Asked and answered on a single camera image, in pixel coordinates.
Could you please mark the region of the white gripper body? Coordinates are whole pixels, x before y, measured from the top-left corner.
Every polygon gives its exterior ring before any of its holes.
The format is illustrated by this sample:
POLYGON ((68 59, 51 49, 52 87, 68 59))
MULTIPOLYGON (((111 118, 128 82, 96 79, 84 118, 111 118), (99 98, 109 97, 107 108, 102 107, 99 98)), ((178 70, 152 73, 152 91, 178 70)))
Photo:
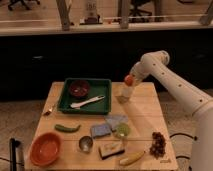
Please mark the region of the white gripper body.
POLYGON ((131 68, 130 75, 133 77, 133 86, 137 86, 148 77, 149 73, 140 63, 136 63, 131 68))

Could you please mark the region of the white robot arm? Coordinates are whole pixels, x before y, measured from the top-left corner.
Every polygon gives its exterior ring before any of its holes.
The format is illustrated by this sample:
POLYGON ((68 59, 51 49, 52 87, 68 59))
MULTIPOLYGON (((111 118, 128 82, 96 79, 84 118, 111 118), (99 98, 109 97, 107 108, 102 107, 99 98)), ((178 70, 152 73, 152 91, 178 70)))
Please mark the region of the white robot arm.
POLYGON ((164 50, 145 53, 130 74, 135 81, 142 81, 148 75, 155 77, 197 119, 197 139, 192 144, 189 169, 213 171, 213 97, 168 69, 169 60, 164 50))

